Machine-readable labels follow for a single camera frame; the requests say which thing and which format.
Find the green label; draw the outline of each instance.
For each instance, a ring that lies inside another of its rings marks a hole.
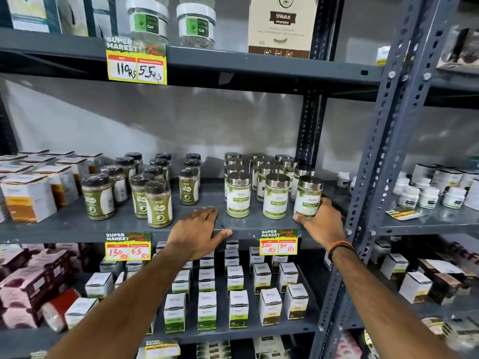
[[[153,225],[170,222],[170,205],[170,197],[163,200],[147,200],[148,222]]]
[[[147,215],[147,198],[144,191],[132,191],[135,214]]]
[[[111,187],[103,191],[84,191],[83,195],[85,196],[88,215],[91,217],[107,215],[114,209]]]
[[[187,17],[186,18],[186,35],[209,36],[209,23],[208,20],[199,17]]]
[[[150,14],[134,13],[135,31],[150,32],[159,35],[158,17]]]
[[[200,200],[198,181],[180,180],[180,200],[182,203],[196,203]]]

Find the clear plastic container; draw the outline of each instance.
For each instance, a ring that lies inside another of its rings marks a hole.
[[[203,4],[185,3],[176,8],[178,31],[183,46],[215,48],[216,12]]]
[[[126,0],[130,34],[147,44],[168,43],[169,0]]]
[[[180,0],[181,4],[195,3],[206,5],[211,8],[215,8],[216,0]]]

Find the white container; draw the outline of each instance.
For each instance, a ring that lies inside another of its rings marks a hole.
[[[425,187],[419,194],[418,205],[424,209],[434,209],[439,199],[439,189],[436,187]]]
[[[422,191],[425,187],[431,186],[431,179],[419,178],[415,183],[413,183],[413,185]]]
[[[443,205],[452,208],[459,209],[464,203],[466,198],[466,190],[461,187],[450,187],[447,193],[444,195]]]
[[[133,39],[147,44],[168,43],[170,13],[156,0],[126,0],[126,10]]]
[[[404,187],[401,196],[399,197],[398,204],[404,206],[405,208],[412,208],[416,207],[416,204],[419,200],[419,189],[413,186],[406,186]]]
[[[408,185],[409,185],[408,178],[398,178],[398,180],[396,181],[396,184],[394,185],[394,189],[392,190],[392,193],[394,195],[401,196],[404,187],[407,187]]]
[[[211,7],[193,2],[180,4],[176,16],[183,46],[214,49],[216,12]]]
[[[346,189],[349,187],[350,181],[349,172],[340,171],[338,173],[338,179],[336,180],[336,186],[341,189]]]
[[[351,181],[351,184],[349,185],[349,193],[351,195],[353,194],[353,191],[355,189],[355,185],[356,185],[356,176],[353,178],[353,180]]]

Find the black lid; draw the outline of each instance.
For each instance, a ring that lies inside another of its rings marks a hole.
[[[138,174],[138,175],[133,175],[130,179],[130,183],[132,186],[144,186],[148,181],[154,180],[155,177],[153,174]]]
[[[121,166],[129,166],[135,164],[135,159],[130,156],[121,156],[115,159],[115,162]]]
[[[143,160],[141,152],[127,152],[125,156],[133,157],[135,160]]]
[[[170,191],[170,183],[165,179],[148,181],[145,184],[145,191],[150,194],[166,193]]]
[[[81,180],[81,185],[87,187],[98,187],[110,182],[110,177],[106,174],[89,174]]]
[[[146,165],[143,167],[143,172],[147,174],[153,174],[154,176],[158,176],[163,174],[163,167],[158,165],[153,165],[153,166]]]
[[[180,176],[183,176],[185,178],[198,176],[198,170],[199,169],[197,167],[182,168],[182,169],[180,169]]]
[[[121,165],[105,165],[100,168],[100,172],[111,175],[118,175],[123,173],[123,166]]]
[[[189,153],[186,154],[187,159],[198,159],[201,160],[201,155],[200,154],[195,154],[195,153]]]
[[[164,158],[156,158],[155,157],[155,158],[150,160],[150,165],[166,167],[166,166],[168,166],[168,160],[164,159]]]
[[[157,159],[171,160],[171,154],[169,154],[168,152],[160,152],[159,154],[156,154],[155,157]]]
[[[198,159],[195,159],[195,158],[186,159],[183,162],[183,165],[190,166],[190,167],[199,167],[199,166],[201,166],[201,160],[198,160]]]

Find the white wall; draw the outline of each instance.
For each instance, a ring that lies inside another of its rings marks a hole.
[[[119,5],[120,32],[126,33]],[[400,0],[346,0],[336,59],[374,64],[389,44]],[[170,7],[175,15],[175,5]],[[455,18],[478,20],[462,5]],[[218,0],[216,49],[246,51],[248,0]],[[176,30],[174,22],[172,34]],[[172,44],[177,39],[171,38]],[[178,158],[211,156],[210,175],[221,175],[226,151],[294,154],[302,96],[159,87],[127,83],[2,75],[0,93],[21,148],[75,149],[146,159],[169,151]],[[356,173],[374,104],[330,99],[318,166]],[[424,108],[406,158],[414,163],[457,163],[479,155],[479,118],[473,110]]]

